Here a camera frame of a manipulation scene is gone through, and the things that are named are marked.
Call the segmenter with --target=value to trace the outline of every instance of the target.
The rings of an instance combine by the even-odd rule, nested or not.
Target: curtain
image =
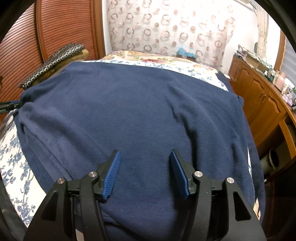
[[[113,51],[176,56],[183,48],[218,70],[235,19],[229,0],[108,0]]]
[[[258,18],[258,49],[257,55],[259,58],[263,59],[266,55],[266,43],[268,35],[268,13],[257,4],[257,18]]]

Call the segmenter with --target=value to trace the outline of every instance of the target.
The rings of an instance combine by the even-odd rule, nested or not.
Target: bed
[[[136,51],[117,51],[101,60],[85,61],[80,64],[88,66],[88,63],[144,66],[147,68],[173,71],[195,78],[196,81],[206,82],[207,85],[205,86],[211,85],[225,92],[233,93],[227,78],[221,72],[186,59]],[[13,117],[15,112],[17,111],[10,112],[1,124],[0,172],[11,203],[20,219],[28,227],[34,216],[34,212],[38,209],[46,195],[46,190],[44,190],[46,188],[41,188],[37,179],[41,180],[42,177],[38,176],[38,173],[33,173],[22,151]],[[246,119],[243,120],[242,128],[244,128],[247,140],[246,168],[251,177],[250,180],[254,186],[256,198],[254,211],[258,218],[262,220],[265,208],[263,174]]]

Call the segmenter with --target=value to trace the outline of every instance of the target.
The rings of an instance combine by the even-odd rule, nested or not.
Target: wooden cabinet
[[[243,110],[258,147],[286,114],[283,101],[267,80],[237,57],[233,57],[229,75],[234,92],[244,99]]]

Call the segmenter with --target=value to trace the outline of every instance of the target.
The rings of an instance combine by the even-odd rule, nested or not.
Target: folded blanket
[[[210,178],[233,177],[254,205],[245,117],[233,93],[165,69],[76,62],[21,100],[18,136],[45,191],[121,150],[112,195],[101,204],[110,240],[180,240],[191,203],[178,195],[173,148]]]

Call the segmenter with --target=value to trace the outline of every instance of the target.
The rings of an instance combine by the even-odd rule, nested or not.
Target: silver screw
[[[89,173],[89,176],[90,176],[90,177],[95,177],[96,175],[97,175],[97,172],[90,172],[90,173]]]
[[[59,178],[58,180],[57,180],[57,183],[58,184],[62,184],[62,183],[64,183],[65,182],[65,179],[63,178],[63,177],[61,177],[61,178]]]
[[[232,177],[228,177],[226,179],[226,181],[229,182],[229,183],[234,183],[234,179]]]
[[[200,172],[200,171],[196,171],[195,173],[194,173],[194,175],[195,176],[197,176],[197,177],[202,177],[202,172]]]

